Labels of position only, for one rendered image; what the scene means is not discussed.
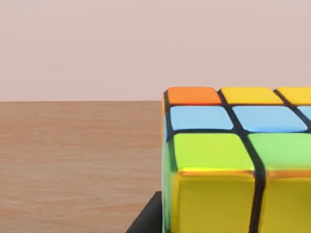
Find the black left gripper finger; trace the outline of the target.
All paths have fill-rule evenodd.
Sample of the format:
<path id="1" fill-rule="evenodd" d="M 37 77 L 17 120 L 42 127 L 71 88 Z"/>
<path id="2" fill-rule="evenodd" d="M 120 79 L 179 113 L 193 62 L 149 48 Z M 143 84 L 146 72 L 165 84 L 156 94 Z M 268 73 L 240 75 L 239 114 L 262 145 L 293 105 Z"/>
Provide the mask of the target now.
<path id="1" fill-rule="evenodd" d="M 162 195 L 156 191 L 125 233 L 162 233 Z"/>

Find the multicoloured puzzle cube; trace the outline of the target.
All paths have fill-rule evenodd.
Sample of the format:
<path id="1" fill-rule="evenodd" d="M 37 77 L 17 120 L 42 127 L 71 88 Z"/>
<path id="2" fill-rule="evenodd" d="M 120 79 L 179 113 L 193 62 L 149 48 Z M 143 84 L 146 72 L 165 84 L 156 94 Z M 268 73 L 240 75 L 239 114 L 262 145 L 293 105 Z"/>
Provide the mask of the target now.
<path id="1" fill-rule="evenodd" d="M 169 87 L 161 233 L 311 233 L 311 86 Z"/>

